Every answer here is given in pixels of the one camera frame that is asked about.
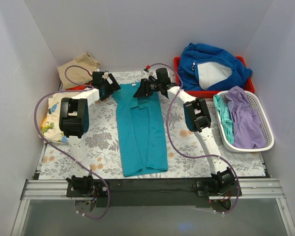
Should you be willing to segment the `teal t-shirt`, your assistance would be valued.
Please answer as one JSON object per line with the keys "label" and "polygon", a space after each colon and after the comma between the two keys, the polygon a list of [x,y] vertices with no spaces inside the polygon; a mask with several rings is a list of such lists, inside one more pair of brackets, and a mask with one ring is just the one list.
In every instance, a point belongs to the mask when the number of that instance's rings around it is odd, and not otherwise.
{"label": "teal t-shirt", "polygon": [[134,98],[139,83],[121,84],[112,97],[123,175],[156,174],[168,170],[167,143],[159,95]]}

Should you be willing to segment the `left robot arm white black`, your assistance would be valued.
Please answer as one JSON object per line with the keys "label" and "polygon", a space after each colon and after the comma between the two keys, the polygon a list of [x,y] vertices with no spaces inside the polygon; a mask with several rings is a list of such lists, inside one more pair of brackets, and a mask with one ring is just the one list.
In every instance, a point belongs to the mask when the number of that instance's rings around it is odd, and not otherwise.
{"label": "left robot arm white black", "polygon": [[87,161],[86,133],[89,130],[89,106],[97,101],[109,98],[120,89],[113,75],[108,72],[93,72],[91,85],[72,98],[61,100],[59,128],[67,138],[70,155],[74,158],[73,175],[84,177],[89,175],[90,166]]}

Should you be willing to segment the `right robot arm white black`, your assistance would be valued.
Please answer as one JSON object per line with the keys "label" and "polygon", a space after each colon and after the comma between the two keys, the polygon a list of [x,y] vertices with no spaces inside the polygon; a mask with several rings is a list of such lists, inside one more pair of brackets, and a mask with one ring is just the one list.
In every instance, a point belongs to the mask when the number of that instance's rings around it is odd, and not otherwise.
{"label": "right robot arm white black", "polygon": [[[166,131],[174,150],[181,156],[189,159],[206,158],[211,171],[213,191],[221,196],[226,194],[234,186],[238,177],[231,164],[221,156],[214,140],[211,130],[211,117],[206,101],[185,92],[182,89],[182,82],[179,85],[171,82],[166,68],[157,69],[156,77],[149,75],[147,78],[141,79],[139,88],[133,97],[149,97],[157,92],[160,92],[171,101],[166,115]],[[178,103],[183,108],[186,126],[200,142],[205,153],[204,155],[189,156],[175,147],[169,128],[169,115],[173,103]]]}

